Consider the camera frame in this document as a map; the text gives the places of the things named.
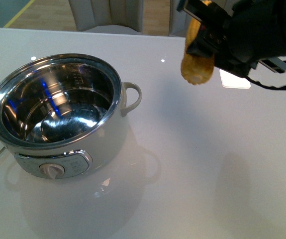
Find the yellow floor line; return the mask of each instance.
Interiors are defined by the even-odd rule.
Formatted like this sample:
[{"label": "yellow floor line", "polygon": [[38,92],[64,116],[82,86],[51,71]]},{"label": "yellow floor line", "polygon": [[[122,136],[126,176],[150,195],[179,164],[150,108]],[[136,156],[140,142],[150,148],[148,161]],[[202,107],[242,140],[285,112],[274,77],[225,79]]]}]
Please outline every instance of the yellow floor line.
[{"label": "yellow floor line", "polygon": [[27,10],[28,7],[30,7],[31,4],[33,4],[35,0],[30,0],[26,6],[24,6],[4,27],[7,28],[11,24],[13,24],[14,21],[17,20],[18,17],[20,17],[21,14],[23,14],[24,11]]}]

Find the white pot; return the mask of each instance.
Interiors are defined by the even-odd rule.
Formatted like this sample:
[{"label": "white pot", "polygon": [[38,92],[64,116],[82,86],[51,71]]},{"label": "white pot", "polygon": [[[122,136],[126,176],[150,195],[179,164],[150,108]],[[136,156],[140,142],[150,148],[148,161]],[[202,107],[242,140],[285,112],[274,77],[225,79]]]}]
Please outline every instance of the white pot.
[{"label": "white pot", "polygon": [[[126,105],[126,90],[138,99]],[[45,57],[0,83],[0,141],[19,165],[43,178],[95,171],[120,150],[126,114],[140,88],[121,82],[106,62],[88,55]]]}]

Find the golden fried snack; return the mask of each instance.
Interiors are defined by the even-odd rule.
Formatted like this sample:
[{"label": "golden fried snack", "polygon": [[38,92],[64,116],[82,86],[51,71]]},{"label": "golden fried snack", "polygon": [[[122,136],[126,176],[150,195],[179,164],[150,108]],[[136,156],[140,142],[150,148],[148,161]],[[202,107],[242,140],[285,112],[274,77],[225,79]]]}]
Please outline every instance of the golden fried snack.
[{"label": "golden fried snack", "polygon": [[[211,1],[205,0],[203,3],[209,5]],[[196,38],[199,28],[200,22],[192,18],[186,35],[185,53],[181,64],[183,78],[193,85],[207,82],[212,75],[214,67],[214,56],[204,58],[186,53],[187,48]]]}]

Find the black cable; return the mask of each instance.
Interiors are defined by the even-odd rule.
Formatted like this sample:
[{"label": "black cable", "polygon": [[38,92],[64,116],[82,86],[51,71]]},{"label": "black cable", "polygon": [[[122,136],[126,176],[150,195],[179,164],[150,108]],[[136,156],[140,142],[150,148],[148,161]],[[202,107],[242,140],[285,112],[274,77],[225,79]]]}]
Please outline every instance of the black cable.
[{"label": "black cable", "polygon": [[286,85],[285,86],[281,86],[281,87],[275,87],[275,86],[265,86],[263,85],[260,81],[254,81],[252,80],[249,76],[245,77],[250,83],[255,84],[257,86],[260,86],[264,89],[267,90],[273,90],[273,91],[286,91]]}]

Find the pot rim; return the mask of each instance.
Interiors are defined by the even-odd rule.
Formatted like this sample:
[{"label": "pot rim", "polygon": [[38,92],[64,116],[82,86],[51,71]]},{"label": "pot rim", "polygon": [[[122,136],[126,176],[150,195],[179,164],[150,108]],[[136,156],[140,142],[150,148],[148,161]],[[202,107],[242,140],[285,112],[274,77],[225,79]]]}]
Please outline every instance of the pot rim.
[{"label": "pot rim", "polygon": [[[113,86],[113,98],[111,105],[107,110],[107,112],[105,113],[105,115],[91,129],[83,133],[80,133],[76,136],[73,136],[71,138],[57,142],[50,142],[50,143],[29,142],[11,134],[2,122],[2,109],[8,95],[8,93],[6,94],[2,90],[4,90],[5,88],[12,90],[18,83],[24,80],[27,74],[33,74],[33,72],[37,71],[38,69],[42,69],[42,67],[46,65],[55,65],[62,62],[66,64],[73,63],[73,64],[89,65],[99,70],[101,73],[103,73],[105,76],[108,77]],[[120,80],[117,71],[110,64],[103,61],[102,59],[78,53],[57,54],[37,59],[13,71],[11,74],[9,74],[6,78],[4,78],[0,82],[0,141],[6,145],[12,145],[14,147],[20,147],[28,150],[47,150],[47,149],[61,148],[70,145],[95,133],[101,127],[103,127],[105,123],[113,116],[116,109],[120,105],[122,95],[123,95],[122,82]]]}]

